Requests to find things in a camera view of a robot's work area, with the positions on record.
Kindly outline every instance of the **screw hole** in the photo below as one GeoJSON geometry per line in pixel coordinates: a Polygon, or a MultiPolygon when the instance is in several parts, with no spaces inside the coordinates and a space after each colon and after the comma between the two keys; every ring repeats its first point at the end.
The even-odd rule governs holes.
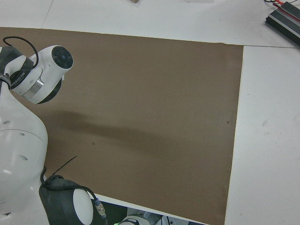
{"type": "Polygon", "coordinates": [[[19,155],[19,158],[22,159],[22,160],[25,160],[25,161],[28,160],[25,156],[22,156],[22,155],[19,155]]]}

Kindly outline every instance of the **brown cardboard sheet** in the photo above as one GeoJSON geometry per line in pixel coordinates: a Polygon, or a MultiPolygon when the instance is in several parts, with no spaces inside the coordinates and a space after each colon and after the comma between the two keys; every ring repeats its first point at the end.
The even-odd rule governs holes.
{"type": "Polygon", "coordinates": [[[77,155],[60,174],[97,194],[224,224],[242,46],[61,30],[0,34],[22,36],[38,51],[62,45],[74,57],[52,101],[17,97],[47,128],[46,175],[77,155]]]}

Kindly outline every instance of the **brown surface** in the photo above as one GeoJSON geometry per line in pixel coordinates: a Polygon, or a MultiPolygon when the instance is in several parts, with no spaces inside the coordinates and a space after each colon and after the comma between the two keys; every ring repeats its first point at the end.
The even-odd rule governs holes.
{"type": "Polygon", "coordinates": [[[47,128],[47,175],[78,155],[60,173],[98,194],[224,224],[242,46],[58,30],[0,33],[29,39],[38,51],[62,45],[74,57],[54,100],[22,100],[47,128]]]}

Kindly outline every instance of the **white table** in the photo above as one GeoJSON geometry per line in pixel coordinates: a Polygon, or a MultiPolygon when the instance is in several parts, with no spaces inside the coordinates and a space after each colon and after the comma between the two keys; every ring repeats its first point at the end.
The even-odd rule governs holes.
{"type": "Polygon", "coordinates": [[[264,24],[274,9],[263,0],[2,0],[0,26],[245,45],[225,224],[297,225],[300,50],[264,24]]]}

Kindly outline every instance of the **cable connector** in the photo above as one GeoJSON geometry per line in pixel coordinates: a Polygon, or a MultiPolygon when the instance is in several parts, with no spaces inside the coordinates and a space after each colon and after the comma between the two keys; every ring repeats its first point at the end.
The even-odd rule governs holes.
{"type": "Polygon", "coordinates": [[[100,216],[102,218],[106,218],[105,209],[104,209],[103,204],[99,201],[98,198],[96,200],[94,200],[94,202],[95,202],[96,209],[97,209],[98,213],[100,214],[100,216]]]}

